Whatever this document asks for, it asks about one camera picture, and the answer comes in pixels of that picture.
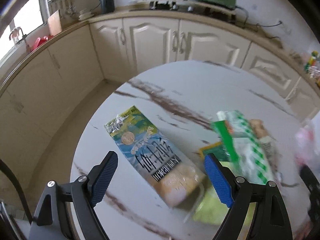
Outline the cream kitchen cabinets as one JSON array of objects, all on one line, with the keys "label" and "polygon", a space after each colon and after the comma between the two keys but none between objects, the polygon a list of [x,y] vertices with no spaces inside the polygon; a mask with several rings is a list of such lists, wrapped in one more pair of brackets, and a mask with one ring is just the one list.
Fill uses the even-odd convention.
[{"label": "cream kitchen cabinets", "polygon": [[289,53],[266,38],[204,16],[119,12],[62,31],[1,80],[1,159],[26,189],[53,136],[99,84],[124,83],[182,60],[224,63],[254,74],[300,120],[319,112],[319,89]]}]

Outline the green white snack wrapper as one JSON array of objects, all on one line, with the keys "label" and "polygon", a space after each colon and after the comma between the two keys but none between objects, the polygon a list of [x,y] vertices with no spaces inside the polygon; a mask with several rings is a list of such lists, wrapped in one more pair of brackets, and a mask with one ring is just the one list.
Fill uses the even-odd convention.
[{"label": "green white snack wrapper", "polygon": [[233,173],[255,184],[273,180],[266,154],[245,116],[238,110],[218,111],[217,119],[211,127],[224,145]]}]

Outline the blue noodle wrapper package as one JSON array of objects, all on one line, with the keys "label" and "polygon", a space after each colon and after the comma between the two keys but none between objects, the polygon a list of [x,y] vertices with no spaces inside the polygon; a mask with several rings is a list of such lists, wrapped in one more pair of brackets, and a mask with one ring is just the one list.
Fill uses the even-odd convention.
[{"label": "blue noodle wrapper package", "polygon": [[169,207],[180,205],[205,178],[136,106],[105,124],[124,157]]}]

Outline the round marble table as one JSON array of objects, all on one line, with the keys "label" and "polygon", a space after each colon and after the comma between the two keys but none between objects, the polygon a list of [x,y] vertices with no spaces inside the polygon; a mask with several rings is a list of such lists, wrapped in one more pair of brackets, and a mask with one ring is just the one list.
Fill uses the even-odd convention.
[{"label": "round marble table", "polygon": [[[199,148],[215,143],[211,122],[218,111],[239,110],[260,119],[280,153],[279,171],[291,228],[297,231],[308,217],[309,193],[294,159],[295,133],[300,122],[287,102],[254,75],[229,66],[201,61],[178,61],[143,72],[120,86],[97,109],[84,129],[73,159],[71,180],[87,174],[118,147],[105,124],[136,106],[198,167]],[[95,212],[110,239],[212,239],[217,228],[184,222],[193,199],[170,209],[125,157],[104,200]]]}]

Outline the wooden cutting board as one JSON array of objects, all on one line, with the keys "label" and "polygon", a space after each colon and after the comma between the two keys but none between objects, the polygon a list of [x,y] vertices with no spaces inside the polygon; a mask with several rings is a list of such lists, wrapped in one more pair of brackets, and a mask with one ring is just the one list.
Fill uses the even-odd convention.
[{"label": "wooden cutting board", "polygon": [[55,36],[62,32],[60,12],[57,10],[48,18],[48,27],[51,36]]}]

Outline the black kettle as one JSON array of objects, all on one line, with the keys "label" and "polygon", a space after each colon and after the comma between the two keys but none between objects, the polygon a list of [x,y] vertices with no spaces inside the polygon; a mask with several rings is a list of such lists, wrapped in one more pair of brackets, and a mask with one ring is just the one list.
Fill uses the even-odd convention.
[{"label": "black kettle", "polygon": [[102,14],[109,14],[115,11],[114,0],[100,0]]}]

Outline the black gas stove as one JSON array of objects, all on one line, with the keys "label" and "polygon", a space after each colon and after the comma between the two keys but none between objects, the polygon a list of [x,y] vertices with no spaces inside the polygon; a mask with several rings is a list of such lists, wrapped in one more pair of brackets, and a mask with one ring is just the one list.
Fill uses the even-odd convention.
[{"label": "black gas stove", "polygon": [[132,0],[130,11],[138,10],[185,12],[215,18],[232,24],[236,22],[235,9],[231,10],[220,5],[192,0]]}]

